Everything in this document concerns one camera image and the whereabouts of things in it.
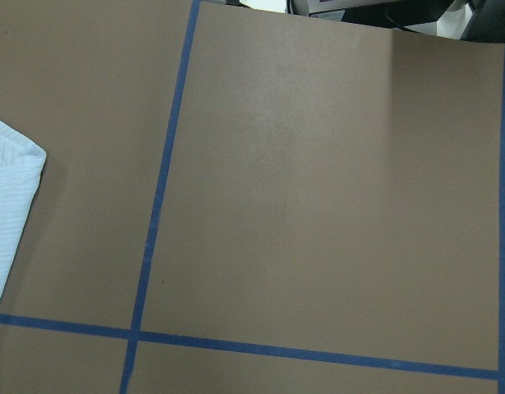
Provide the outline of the light blue button-up shirt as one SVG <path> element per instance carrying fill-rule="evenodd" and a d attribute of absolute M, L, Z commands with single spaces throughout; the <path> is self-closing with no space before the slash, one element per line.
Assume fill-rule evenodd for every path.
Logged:
<path fill-rule="evenodd" d="M 0 299 L 46 157 L 34 141 L 0 120 Z"/>

